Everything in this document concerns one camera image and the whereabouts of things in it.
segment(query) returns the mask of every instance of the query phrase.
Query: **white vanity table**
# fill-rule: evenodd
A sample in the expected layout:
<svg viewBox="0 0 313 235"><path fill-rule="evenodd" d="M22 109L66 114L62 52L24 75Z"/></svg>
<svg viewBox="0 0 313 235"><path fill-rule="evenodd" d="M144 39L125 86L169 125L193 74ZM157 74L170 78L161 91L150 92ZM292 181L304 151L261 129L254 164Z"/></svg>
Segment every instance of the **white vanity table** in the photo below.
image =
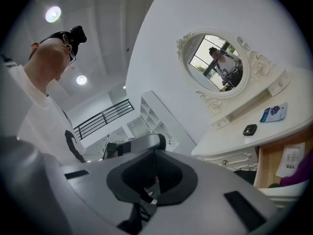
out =
<svg viewBox="0 0 313 235"><path fill-rule="evenodd" d="M219 92L212 86L204 87L189 71L192 50L200 55L193 39L202 35L225 39L240 55L243 74L232 90ZM313 71L280 67L252 51L242 38L209 29L187 34L177 41L177 47L186 79L198 88L195 93L204 99L211 116L211 128L191 154L232 171L257 170L254 186L276 201L277 206L295 201L306 183L268 187L280 182L275 173L284 145L305 142L306 154L313 148ZM283 103L288 103L283 120L260 122L265 109ZM244 136L243 131L250 124L257 124L257 130L253 136Z"/></svg>
<svg viewBox="0 0 313 235"><path fill-rule="evenodd" d="M227 126L208 130L191 154L219 165L227 160L229 162L224 166L231 169L256 170L255 147L301 131L313 123L313 72L301 68L288 69L287 72L291 82L281 93L255 106ZM285 119L260 122L266 108L285 102L288 103ZM258 126L255 134L244 136L244 128L254 123Z"/></svg>

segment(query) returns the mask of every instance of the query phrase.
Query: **white t-shirt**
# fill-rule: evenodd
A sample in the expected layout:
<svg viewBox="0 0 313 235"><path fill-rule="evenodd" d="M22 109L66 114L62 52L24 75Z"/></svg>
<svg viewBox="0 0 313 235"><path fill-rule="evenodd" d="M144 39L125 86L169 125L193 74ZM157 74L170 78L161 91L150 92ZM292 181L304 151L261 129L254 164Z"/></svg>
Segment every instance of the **white t-shirt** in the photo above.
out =
<svg viewBox="0 0 313 235"><path fill-rule="evenodd" d="M43 153L57 158L63 165L72 165L83 161L85 148L75 135L65 113L50 96L40 92L29 80L23 66L9 68L16 83L33 101L18 137L30 142Z"/></svg>
<svg viewBox="0 0 313 235"><path fill-rule="evenodd" d="M216 71L219 76L221 76L224 73L224 69L227 70L227 72L232 72L235 62L238 62L239 60L239 57L232 53L228 53L228 55L231 56L233 59L224 55L225 63L218 61L221 70L216 66Z"/></svg>

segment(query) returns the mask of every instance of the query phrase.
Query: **oval mirror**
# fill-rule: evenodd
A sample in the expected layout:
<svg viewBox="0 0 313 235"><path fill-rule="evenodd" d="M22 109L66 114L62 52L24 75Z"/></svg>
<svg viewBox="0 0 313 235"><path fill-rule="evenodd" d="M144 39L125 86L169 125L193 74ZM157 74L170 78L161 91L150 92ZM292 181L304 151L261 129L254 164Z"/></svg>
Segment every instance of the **oval mirror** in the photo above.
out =
<svg viewBox="0 0 313 235"><path fill-rule="evenodd" d="M240 83L244 67L236 49L225 39L214 35L198 35L184 52L185 62L193 78L214 92L227 92Z"/></svg>

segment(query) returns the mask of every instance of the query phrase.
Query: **white ceiling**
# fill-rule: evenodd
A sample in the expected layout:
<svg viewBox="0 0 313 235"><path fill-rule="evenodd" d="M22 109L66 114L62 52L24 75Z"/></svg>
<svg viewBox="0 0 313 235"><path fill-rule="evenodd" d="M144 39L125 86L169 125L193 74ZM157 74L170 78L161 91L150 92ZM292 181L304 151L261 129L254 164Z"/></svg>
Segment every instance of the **white ceiling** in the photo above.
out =
<svg viewBox="0 0 313 235"><path fill-rule="evenodd" d="M67 111L100 91L109 92L125 83L134 44L152 1L31 0L8 34L2 51L24 65L33 42L81 25L87 42L79 45L76 62L59 83L48 89ZM56 22L48 23L45 13L52 6L59 6L62 14ZM79 75L87 77L83 86L76 83Z"/></svg>

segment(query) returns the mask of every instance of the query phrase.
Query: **black slot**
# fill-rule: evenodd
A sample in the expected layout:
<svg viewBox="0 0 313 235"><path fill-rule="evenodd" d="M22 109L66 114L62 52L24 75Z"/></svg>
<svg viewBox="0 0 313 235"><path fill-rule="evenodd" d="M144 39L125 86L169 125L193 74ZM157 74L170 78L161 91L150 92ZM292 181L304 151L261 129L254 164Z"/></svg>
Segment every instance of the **black slot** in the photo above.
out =
<svg viewBox="0 0 313 235"><path fill-rule="evenodd" d="M147 213L145 213L145 212L143 212L143 211L140 211L140 212L141 212L141 214L144 214L144 215L146 215L147 217L151 217L150 214L147 215Z"/></svg>
<svg viewBox="0 0 313 235"><path fill-rule="evenodd" d="M145 217L141 217L140 219L145 221L145 222L147 222L147 223L149 222L149 220L147 218L145 218Z"/></svg>
<svg viewBox="0 0 313 235"><path fill-rule="evenodd" d="M87 172L86 170L79 170L79 171L75 171L75 172L64 174L64 176L67 179L72 179L72 178L78 178L78 177L81 177L81 176L85 176L87 174L89 174L89 172Z"/></svg>
<svg viewBox="0 0 313 235"><path fill-rule="evenodd" d="M225 193L224 196L250 232L266 222L238 191Z"/></svg>

